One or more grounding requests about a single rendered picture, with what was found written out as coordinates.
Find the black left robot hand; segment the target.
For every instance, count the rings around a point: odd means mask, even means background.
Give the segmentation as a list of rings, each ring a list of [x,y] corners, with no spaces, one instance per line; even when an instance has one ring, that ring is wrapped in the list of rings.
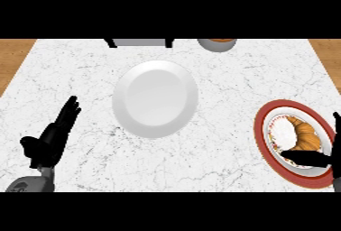
[[[53,168],[58,163],[79,111],[76,96],[70,96],[56,121],[47,125],[39,137],[23,136],[20,138],[23,155],[30,159],[30,169]]]

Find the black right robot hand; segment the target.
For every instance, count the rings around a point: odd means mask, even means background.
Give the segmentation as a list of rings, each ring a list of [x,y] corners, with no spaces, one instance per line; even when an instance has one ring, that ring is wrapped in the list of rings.
[[[333,146],[330,155],[324,155],[317,151],[283,151],[280,156],[295,164],[321,167],[332,165],[333,172],[341,171],[341,115],[333,112],[335,119],[335,136],[333,136]]]

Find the golden brown croissant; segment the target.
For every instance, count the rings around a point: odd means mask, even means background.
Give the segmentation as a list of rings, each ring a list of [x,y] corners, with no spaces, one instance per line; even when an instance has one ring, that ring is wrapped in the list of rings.
[[[312,126],[293,116],[287,116],[286,120],[293,126],[295,145],[292,151],[317,151],[320,149],[320,138],[315,135]]]

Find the white patterned-rim plate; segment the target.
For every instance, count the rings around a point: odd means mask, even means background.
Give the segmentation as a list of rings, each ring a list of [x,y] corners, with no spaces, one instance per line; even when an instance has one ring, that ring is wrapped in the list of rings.
[[[296,141],[293,126],[286,120],[287,116],[296,117],[312,126],[315,135],[320,138],[318,152],[330,155],[332,143],[329,136],[317,120],[306,113],[270,113],[265,116],[265,146],[274,159],[278,161],[278,165],[289,173],[296,173],[305,177],[317,177],[327,171],[327,168],[296,165],[293,161],[280,156],[280,153],[293,147]]]

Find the large white oval plate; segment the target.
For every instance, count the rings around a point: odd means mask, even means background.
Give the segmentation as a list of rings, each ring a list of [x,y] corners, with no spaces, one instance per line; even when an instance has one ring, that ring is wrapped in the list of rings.
[[[197,107],[197,84],[174,62],[149,60],[116,82],[112,108],[125,130],[149,139],[174,134],[188,123]]]

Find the red round placemat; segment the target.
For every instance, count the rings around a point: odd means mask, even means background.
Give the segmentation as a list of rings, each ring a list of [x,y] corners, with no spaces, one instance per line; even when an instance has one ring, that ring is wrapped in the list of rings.
[[[293,126],[284,116],[293,116],[312,126],[314,134],[320,138],[320,152],[330,154],[333,128],[312,109],[283,99],[267,102],[253,118],[253,139],[259,153],[268,166],[284,180],[301,187],[321,189],[332,185],[330,167],[302,168],[290,164],[278,155],[280,151],[290,149],[296,142]]]

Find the grey cup with brown contents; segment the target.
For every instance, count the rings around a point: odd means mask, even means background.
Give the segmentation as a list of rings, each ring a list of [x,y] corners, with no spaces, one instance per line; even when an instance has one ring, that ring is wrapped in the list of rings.
[[[212,52],[228,51],[233,48],[236,41],[237,41],[236,39],[231,39],[230,41],[215,42],[211,39],[197,39],[197,43],[199,43],[200,47],[206,51],[212,51]]]

